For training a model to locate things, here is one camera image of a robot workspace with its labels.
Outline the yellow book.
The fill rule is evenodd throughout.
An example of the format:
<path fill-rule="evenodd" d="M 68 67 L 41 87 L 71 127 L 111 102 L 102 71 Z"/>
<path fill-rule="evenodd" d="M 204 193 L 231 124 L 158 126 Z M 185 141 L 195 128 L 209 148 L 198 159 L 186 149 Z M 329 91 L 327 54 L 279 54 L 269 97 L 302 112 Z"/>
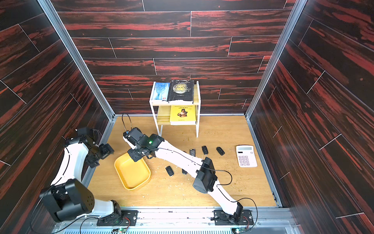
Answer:
<path fill-rule="evenodd" d="M 194 105 L 171 106 L 169 121 L 171 125 L 195 125 L 196 108 Z"/>

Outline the aluminium rail frame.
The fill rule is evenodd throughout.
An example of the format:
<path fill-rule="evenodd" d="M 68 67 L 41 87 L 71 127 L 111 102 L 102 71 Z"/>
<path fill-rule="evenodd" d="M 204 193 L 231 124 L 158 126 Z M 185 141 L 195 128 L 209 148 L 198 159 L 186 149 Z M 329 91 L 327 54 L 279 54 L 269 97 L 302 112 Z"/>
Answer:
<path fill-rule="evenodd" d="M 245 207 L 240 223 L 225 224 L 217 207 L 123 208 L 117 226 L 99 226 L 96 218 L 58 223 L 54 234 L 301 234 L 288 208 Z"/>

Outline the blue book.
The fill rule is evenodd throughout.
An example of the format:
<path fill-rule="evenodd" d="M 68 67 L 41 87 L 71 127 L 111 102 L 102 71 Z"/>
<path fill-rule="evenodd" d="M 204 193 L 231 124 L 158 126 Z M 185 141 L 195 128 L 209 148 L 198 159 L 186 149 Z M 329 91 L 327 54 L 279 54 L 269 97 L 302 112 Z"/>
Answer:
<path fill-rule="evenodd" d="M 167 101 L 168 93 L 169 93 L 169 86 L 170 86 L 170 83 L 156 82 L 154 89 L 153 89 L 152 100 Z"/>

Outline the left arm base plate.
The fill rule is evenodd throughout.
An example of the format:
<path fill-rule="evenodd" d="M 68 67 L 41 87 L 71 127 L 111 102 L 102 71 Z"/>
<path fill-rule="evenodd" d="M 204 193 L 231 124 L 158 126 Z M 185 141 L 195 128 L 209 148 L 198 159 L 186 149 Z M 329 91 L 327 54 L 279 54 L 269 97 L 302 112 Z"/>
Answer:
<path fill-rule="evenodd" d="M 121 214 L 114 213 L 106 217 L 99 218 L 96 225 L 99 227 L 135 226 L 137 222 L 137 215 L 137 210 L 122 210 Z"/>

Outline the yellow storage tray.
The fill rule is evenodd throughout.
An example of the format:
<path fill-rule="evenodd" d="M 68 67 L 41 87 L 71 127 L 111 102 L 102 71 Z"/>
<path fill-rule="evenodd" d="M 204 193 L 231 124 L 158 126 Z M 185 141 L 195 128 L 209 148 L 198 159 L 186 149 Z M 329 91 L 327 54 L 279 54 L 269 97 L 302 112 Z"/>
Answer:
<path fill-rule="evenodd" d="M 118 157 L 114 167 L 123 187 L 129 191 L 141 188 L 151 179 L 151 170 L 146 162 L 143 159 L 134 162 L 128 153 Z"/>

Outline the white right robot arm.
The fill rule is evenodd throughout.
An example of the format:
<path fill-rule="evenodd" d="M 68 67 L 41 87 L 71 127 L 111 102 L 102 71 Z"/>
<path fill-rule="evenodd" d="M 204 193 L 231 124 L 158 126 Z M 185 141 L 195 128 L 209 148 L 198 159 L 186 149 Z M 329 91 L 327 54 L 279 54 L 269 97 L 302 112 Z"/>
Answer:
<path fill-rule="evenodd" d="M 243 206 L 225 191 L 216 175 L 210 158 L 200 159 L 174 147 L 159 135 L 147 136 L 140 129 L 133 128 L 123 133 L 123 139 L 131 147 L 128 154 L 135 162 L 143 157 L 168 161 L 190 174 L 194 178 L 193 187 L 202 194 L 210 195 L 222 208 L 224 220 L 238 225 Z"/>

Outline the white calculator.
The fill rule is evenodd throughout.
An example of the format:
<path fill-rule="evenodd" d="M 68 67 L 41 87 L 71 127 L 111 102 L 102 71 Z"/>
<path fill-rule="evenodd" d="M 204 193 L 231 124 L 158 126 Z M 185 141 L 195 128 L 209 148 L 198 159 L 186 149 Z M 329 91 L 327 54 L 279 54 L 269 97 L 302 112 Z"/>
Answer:
<path fill-rule="evenodd" d="M 238 145 L 236 146 L 236 155 L 239 167 L 254 168 L 257 167 L 257 160 L 252 145 Z"/>

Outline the white metal shelf rack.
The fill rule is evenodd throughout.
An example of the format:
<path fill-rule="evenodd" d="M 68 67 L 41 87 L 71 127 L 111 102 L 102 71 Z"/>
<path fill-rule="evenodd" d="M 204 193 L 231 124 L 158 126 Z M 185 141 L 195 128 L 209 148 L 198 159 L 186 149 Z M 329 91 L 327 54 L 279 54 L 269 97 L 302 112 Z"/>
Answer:
<path fill-rule="evenodd" d="M 158 135 L 162 136 L 165 125 L 193 125 L 196 127 L 198 137 L 201 102 L 199 82 L 187 80 L 154 82 L 149 104 Z"/>

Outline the black hardcover book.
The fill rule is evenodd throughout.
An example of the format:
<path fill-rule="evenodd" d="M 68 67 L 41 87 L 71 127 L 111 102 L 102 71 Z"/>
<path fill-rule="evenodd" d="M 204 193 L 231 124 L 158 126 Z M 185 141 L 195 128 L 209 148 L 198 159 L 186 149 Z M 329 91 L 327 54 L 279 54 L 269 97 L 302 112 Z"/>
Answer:
<path fill-rule="evenodd" d="M 173 80 L 170 82 L 168 102 L 193 103 L 194 81 Z"/>

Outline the black flip car key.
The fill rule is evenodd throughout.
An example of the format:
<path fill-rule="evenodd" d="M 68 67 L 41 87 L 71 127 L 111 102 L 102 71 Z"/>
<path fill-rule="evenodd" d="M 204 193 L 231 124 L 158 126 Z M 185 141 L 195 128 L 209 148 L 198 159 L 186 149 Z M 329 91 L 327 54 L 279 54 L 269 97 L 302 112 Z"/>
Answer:
<path fill-rule="evenodd" d="M 174 171 L 173 171 L 173 169 L 170 166 L 166 167 L 166 172 L 167 172 L 167 174 L 169 176 L 173 176 L 174 175 Z"/>

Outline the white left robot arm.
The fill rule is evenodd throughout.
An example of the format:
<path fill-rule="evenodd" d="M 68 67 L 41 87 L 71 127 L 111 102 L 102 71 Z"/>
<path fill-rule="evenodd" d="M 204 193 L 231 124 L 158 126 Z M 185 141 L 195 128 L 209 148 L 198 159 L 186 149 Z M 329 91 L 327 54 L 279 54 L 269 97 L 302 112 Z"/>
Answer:
<path fill-rule="evenodd" d="M 98 144 L 99 131 L 88 127 L 77 129 L 77 136 L 64 144 L 60 168 L 49 188 L 40 199 L 55 222 L 70 221 L 81 216 L 97 217 L 99 226 L 114 226 L 122 222 L 123 214 L 114 200 L 96 199 L 82 184 L 85 165 L 95 168 L 99 161 L 114 153 L 109 144 Z"/>

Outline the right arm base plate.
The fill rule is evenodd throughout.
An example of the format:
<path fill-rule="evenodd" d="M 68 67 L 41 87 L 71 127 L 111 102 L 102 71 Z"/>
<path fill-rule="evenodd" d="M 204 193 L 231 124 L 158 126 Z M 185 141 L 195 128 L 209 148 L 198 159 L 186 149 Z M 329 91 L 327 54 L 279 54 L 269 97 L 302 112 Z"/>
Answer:
<path fill-rule="evenodd" d="M 211 221 L 214 221 L 216 226 L 219 225 L 253 225 L 254 220 L 250 210 L 242 210 L 239 216 L 230 215 L 223 210 L 214 210 Z"/>

